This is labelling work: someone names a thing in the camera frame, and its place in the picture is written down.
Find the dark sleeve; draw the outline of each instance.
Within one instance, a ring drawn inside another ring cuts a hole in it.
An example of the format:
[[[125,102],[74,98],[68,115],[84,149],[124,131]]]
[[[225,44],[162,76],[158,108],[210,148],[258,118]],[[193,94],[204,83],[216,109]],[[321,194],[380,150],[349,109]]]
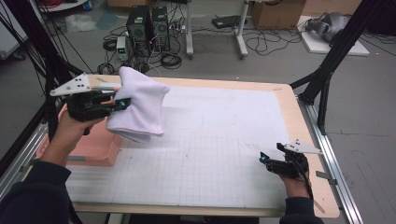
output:
[[[286,199],[286,212],[279,224],[323,224],[322,219],[315,216],[314,203],[308,198]]]
[[[12,186],[0,202],[3,223],[69,223],[69,196],[65,182],[71,172],[39,161],[26,179]]]

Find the human hand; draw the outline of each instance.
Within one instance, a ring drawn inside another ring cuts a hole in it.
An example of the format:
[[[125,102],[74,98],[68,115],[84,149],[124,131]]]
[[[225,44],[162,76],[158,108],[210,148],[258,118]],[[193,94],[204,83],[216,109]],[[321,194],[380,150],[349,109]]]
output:
[[[309,181],[309,172],[306,172],[305,175],[308,179],[307,184],[311,186],[311,182]],[[283,175],[280,175],[279,177],[285,184],[286,194],[288,195],[288,198],[293,198],[293,197],[309,198],[309,194],[305,182],[301,177],[297,177],[295,179]]]
[[[65,110],[59,120],[56,133],[40,160],[65,166],[67,157],[76,147],[85,129],[90,129],[94,124],[102,120],[104,118],[81,122],[70,118],[69,112]]]

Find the white plastic bracket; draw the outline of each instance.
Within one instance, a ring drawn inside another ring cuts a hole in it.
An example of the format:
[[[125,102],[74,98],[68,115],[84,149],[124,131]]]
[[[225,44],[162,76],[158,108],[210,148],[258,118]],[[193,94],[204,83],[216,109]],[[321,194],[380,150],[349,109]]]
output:
[[[307,143],[301,142],[300,140],[295,140],[289,144],[286,144],[285,149],[297,153],[312,153],[312,154],[323,154],[321,149],[312,147]]]
[[[62,86],[49,92],[51,96],[69,95],[73,93],[86,92],[91,90],[88,75],[83,73],[78,77],[64,83]]]

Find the plastic bag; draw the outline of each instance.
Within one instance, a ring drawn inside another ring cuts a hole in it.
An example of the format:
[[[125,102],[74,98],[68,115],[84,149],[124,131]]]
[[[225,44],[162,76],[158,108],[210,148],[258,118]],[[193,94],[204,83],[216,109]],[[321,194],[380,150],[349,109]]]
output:
[[[96,22],[92,21],[91,16],[71,15],[66,17],[65,21],[68,33],[91,31],[96,29]]]

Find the white towel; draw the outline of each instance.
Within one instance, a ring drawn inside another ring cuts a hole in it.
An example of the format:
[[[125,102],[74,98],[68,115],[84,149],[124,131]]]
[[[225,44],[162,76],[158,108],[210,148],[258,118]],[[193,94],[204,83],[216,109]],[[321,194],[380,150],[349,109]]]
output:
[[[151,135],[163,135],[163,98],[170,87],[130,67],[120,69],[121,88],[114,100],[131,98],[125,109],[111,113],[107,129],[136,142],[148,142]]]

